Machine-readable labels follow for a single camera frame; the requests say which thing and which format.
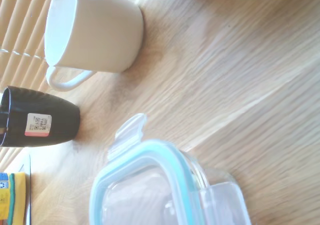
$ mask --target black tumbler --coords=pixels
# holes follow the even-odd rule
[[[0,105],[1,147],[40,147],[77,135],[80,110],[73,103],[40,91],[8,86]]]

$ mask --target glass food container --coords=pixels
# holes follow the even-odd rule
[[[251,225],[240,187],[162,140],[141,141],[140,113],[117,131],[90,196],[91,225]]]

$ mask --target colorful packaging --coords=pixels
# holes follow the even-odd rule
[[[0,173],[0,225],[23,225],[25,207],[25,173]]]

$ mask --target wooden table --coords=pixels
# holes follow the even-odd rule
[[[88,224],[116,130],[146,113],[145,139],[235,176],[253,224],[318,225],[320,0],[138,2],[145,40],[136,63],[52,91],[82,120],[74,141],[31,150],[32,224]]]

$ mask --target mug rim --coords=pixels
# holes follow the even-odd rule
[[[44,31],[44,54],[49,66],[63,58],[74,28],[78,0],[51,0]]]

